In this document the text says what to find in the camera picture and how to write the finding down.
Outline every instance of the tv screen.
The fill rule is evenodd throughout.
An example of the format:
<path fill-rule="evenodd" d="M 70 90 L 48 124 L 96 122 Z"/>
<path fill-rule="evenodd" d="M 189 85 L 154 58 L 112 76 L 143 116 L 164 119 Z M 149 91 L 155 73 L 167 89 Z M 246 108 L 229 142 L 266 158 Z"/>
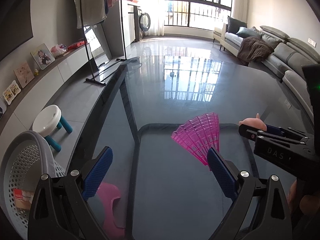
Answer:
<path fill-rule="evenodd" d="M 33 37 L 30 0 L 6 0 L 0 15 L 0 61 Z"/>

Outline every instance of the brown blanket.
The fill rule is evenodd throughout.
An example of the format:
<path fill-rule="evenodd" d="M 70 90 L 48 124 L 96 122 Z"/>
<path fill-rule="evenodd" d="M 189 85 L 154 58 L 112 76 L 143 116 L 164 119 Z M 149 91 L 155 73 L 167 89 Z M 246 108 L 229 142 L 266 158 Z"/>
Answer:
<path fill-rule="evenodd" d="M 248 37 L 243 39 L 237 58 L 247 66 L 252 61 L 261 62 L 272 52 L 274 52 L 273 48 L 265 41 Z"/>

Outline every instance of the magenta hand fan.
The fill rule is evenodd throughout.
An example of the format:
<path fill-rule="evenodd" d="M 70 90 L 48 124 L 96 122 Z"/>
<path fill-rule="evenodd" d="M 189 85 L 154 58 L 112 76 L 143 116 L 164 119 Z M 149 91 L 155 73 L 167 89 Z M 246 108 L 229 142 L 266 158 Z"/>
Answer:
<path fill-rule="evenodd" d="M 219 151 L 218 114 L 204 114 L 182 124 L 174 131 L 171 138 L 183 148 L 208 165 L 207 153 L 211 147 Z"/>

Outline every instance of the wall outlet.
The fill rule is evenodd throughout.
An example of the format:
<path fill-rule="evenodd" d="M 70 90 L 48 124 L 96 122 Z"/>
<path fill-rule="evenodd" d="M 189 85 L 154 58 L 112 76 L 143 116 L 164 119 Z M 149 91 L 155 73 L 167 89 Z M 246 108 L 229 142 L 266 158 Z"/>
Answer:
<path fill-rule="evenodd" d="M 308 43 L 310 43 L 312 46 L 316 47 L 316 42 L 313 41 L 312 39 L 308 39 Z"/>

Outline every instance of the silver screw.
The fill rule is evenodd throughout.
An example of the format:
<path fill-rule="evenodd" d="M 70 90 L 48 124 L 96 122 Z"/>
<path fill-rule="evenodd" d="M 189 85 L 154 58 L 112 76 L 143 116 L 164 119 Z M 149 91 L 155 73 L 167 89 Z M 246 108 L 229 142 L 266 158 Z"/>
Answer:
<path fill-rule="evenodd" d="M 48 174 L 42 174 L 41 179 L 46 180 L 48 178 Z"/>
<path fill-rule="evenodd" d="M 241 171 L 240 174 L 242 177 L 245 177 L 245 178 L 249 177 L 249 172 L 247 172 L 247 171 Z"/>
<path fill-rule="evenodd" d="M 70 172 L 70 175 L 75 177 L 75 176 L 78 176 L 79 175 L 79 171 L 78 170 L 73 170 Z"/>
<path fill-rule="evenodd" d="M 272 175 L 272 176 L 271 176 L 271 179 L 274 180 L 274 181 L 278 181 L 278 180 L 279 180 L 279 178 L 278 178 L 277 175 Z"/>

